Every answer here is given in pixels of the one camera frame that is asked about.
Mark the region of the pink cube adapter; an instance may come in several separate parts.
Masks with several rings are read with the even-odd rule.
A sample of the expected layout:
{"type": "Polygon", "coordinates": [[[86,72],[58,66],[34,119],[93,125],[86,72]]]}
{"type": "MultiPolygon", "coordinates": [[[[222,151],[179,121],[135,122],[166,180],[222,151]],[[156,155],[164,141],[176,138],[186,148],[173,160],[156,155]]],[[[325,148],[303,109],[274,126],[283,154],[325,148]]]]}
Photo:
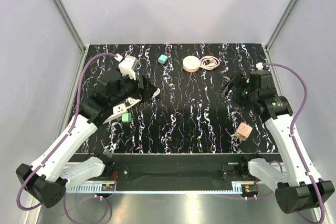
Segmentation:
{"type": "Polygon", "coordinates": [[[242,141],[246,141],[249,138],[252,130],[253,130],[253,128],[251,126],[242,122],[238,126],[236,132],[234,133],[234,136],[237,137],[238,139],[242,140],[242,141]]]}

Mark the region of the pink round power socket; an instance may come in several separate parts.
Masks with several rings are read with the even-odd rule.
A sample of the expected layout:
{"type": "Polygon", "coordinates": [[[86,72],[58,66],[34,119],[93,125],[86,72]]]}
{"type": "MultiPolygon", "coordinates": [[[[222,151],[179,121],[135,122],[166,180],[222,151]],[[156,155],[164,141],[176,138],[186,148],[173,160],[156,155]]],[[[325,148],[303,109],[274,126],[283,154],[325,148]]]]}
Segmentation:
{"type": "Polygon", "coordinates": [[[182,61],[183,69],[186,72],[197,72],[200,68],[201,62],[196,56],[187,56],[182,61]]]}

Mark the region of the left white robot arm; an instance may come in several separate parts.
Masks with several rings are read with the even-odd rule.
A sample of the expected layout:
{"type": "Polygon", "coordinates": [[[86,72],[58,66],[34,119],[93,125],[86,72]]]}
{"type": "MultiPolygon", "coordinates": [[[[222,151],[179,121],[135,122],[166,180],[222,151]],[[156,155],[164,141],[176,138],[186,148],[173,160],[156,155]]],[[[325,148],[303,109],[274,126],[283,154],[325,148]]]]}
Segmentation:
{"type": "Polygon", "coordinates": [[[20,202],[23,191],[38,200],[39,205],[51,208],[69,189],[90,178],[109,179],[113,175],[110,152],[90,157],[71,168],[65,166],[99,127],[126,113],[126,100],[148,102],[159,92],[146,76],[137,78],[135,74],[118,72],[102,75],[88,97],[77,103],[70,123],[51,146],[32,164],[20,164],[16,169],[21,183],[16,196],[17,207],[24,211],[32,210],[20,202]]]}

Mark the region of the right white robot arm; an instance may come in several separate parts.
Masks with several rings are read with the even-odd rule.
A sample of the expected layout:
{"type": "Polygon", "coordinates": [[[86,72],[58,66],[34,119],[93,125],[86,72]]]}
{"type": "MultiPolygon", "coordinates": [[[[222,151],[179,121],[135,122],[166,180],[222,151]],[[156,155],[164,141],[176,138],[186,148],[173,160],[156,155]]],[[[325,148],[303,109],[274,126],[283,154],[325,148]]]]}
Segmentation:
{"type": "Polygon", "coordinates": [[[275,193],[278,206],[286,214],[323,209],[335,191],[334,185],[324,180],[312,164],[293,122],[291,106],[284,96],[277,94],[272,74],[256,70],[246,77],[235,72],[222,89],[223,96],[230,93],[240,108],[260,116],[276,142],[286,170],[282,173],[265,159],[254,158],[243,161],[238,167],[239,176],[262,181],[275,193]]]}

